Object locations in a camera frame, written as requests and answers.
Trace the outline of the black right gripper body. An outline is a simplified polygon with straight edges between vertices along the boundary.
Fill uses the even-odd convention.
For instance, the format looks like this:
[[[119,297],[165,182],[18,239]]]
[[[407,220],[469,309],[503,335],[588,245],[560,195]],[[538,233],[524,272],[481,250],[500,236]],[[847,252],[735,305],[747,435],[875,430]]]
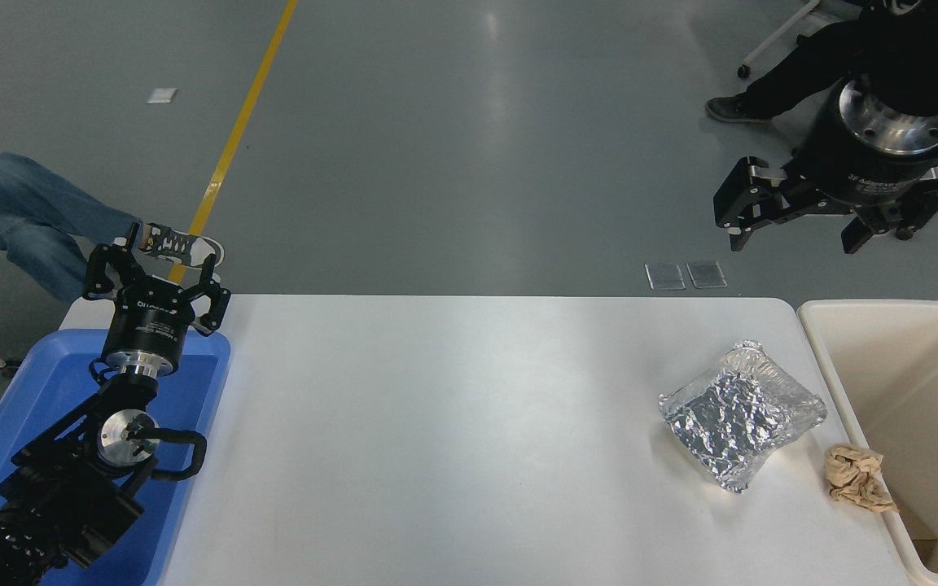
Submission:
[[[938,162],[938,114],[893,110],[863,85],[841,81],[794,155],[794,173],[847,205],[885,203]]]

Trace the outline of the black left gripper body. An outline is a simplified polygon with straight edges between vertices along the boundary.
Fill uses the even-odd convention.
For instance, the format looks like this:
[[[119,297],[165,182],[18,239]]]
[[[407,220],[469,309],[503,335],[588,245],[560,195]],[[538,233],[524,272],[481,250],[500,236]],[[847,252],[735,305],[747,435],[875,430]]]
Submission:
[[[196,318],[193,301],[205,290],[202,285],[182,288],[151,275],[120,277],[102,360],[123,363],[150,355],[164,363],[180,362],[187,330]]]

